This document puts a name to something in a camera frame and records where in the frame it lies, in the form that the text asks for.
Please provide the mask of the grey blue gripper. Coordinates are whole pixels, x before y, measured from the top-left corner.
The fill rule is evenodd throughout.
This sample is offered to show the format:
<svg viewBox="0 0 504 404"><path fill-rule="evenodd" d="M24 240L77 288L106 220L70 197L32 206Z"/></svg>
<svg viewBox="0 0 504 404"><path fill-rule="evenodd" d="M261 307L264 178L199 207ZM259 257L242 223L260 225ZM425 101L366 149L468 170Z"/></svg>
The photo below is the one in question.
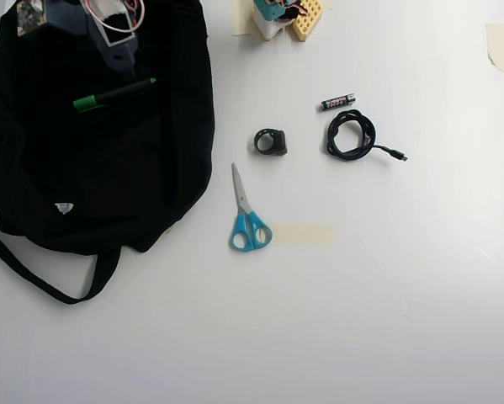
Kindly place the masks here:
<svg viewBox="0 0 504 404"><path fill-rule="evenodd" d="M126 1L46 1L48 24L87 37L112 70L135 67L137 12Z"/></svg>

